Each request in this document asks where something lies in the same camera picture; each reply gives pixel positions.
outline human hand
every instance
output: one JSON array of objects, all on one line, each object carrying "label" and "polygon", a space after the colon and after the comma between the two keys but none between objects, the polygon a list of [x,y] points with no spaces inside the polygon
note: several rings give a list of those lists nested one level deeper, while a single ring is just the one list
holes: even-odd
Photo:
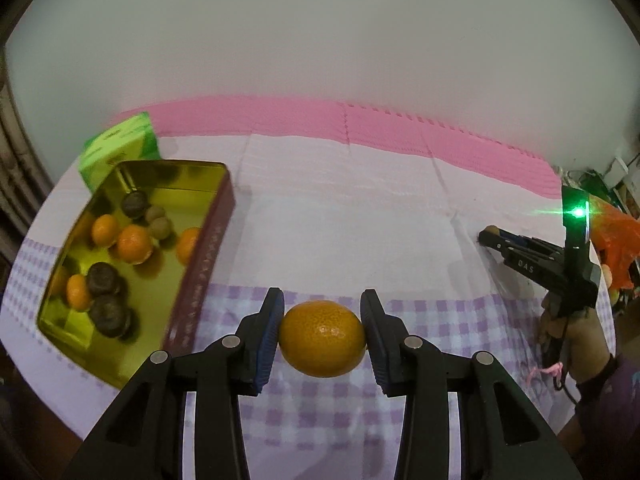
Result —
[{"label": "human hand", "polygon": [[570,348],[569,375],[578,384],[593,379],[604,370],[610,357],[598,313],[594,308],[587,308],[569,318],[553,319],[549,305],[547,294],[542,300],[545,311],[540,317],[538,342],[542,344],[549,337],[560,339],[564,334]]}]

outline dried fruit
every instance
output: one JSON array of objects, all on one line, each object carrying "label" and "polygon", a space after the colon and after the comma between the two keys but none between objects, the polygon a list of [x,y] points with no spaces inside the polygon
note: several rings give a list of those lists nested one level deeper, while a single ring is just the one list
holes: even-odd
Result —
[{"label": "dried fruit", "polygon": [[86,274],[86,286],[93,296],[117,294],[120,291],[120,275],[106,262],[97,262],[89,267]]},{"label": "dried fruit", "polygon": [[142,218],[149,209],[149,200],[144,191],[132,191],[120,203],[122,212],[132,220]]},{"label": "dried fruit", "polygon": [[149,225],[149,234],[156,240],[164,240],[174,230],[174,225],[166,216],[156,218]]},{"label": "dried fruit", "polygon": [[89,310],[95,329],[105,337],[122,337],[131,326],[131,310],[111,294],[95,298]]},{"label": "dried fruit", "polygon": [[165,215],[166,212],[164,211],[164,207],[153,205],[146,210],[145,220],[148,224],[151,224],[151,222],[153,222],[156,218],[162,218]]}]

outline purple checkered tablecloth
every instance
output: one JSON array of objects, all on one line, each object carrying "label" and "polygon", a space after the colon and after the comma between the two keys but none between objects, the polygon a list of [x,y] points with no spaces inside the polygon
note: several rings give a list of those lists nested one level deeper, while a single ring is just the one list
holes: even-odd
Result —
[{"label": "purple checkered tablecloth", "polygon": [[[34,316],[58,248],[27,239],[20,250],[10,284],[4,295],[5,309],[39,346],[78,374],[79,380],[100,389],[110,386],[86,373],[54,348],[37,330]],[[267,288],[211,283],[196,333],[194,351],[235,332],[240,320],[260,309]],[[308,300],[328,299],[357,312],[359,298],[322,296],[285,291],[287,307]],[[606,291],[598,305],[608,305]],[[539,356],[535,333],[540,298],[506,300],[491,294],[474,300],[391,300],[389,313],[401,317],[411,333],[422,336],[442,351],[471,356],[479,350],[494,354],[538,406],[549,395],[548,379],[536,378],[526,385],[529,371]],[[607,339],[614,334],[607,327]],[[450,396],[450,455],[452,469],[459,466],[460,427],[457,402]],[[375,450],[383,443],[398,444],[404,414],[403,399],[387,399],[375,383],[368,357],[350,374],[332,380],[300,374],[276,353],[271,379],[256,398],[241,397],[242,430],[248,450],[253,447],[293,445],[298,450],[329,447],[348,450],[353,442]],[[187,409],[186,448],[192,445],[194,398]]]}]

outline orange plastic bag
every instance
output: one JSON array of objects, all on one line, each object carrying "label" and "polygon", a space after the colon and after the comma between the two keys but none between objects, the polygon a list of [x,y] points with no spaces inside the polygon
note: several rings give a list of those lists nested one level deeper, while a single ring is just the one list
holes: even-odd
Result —
[{"label": "orange plastic bag", "polygon": [[589,204],[591,243],[611,269],[609,288],[634,288],[629,266],[640,255],[640,222],[596,196]]}]

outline pink foam mat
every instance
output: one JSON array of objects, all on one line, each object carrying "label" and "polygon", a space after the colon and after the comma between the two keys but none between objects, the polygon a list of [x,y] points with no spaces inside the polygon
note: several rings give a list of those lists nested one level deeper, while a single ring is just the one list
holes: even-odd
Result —
[{"label": "pink foam mat", "polygon": [[462,128],[387,108],[324,100],[209,96],[128,110],[146,110],[158,137],[299,136],[359,144],[442,160],[458,168],[560,198],[560,180],[540,156]]}]

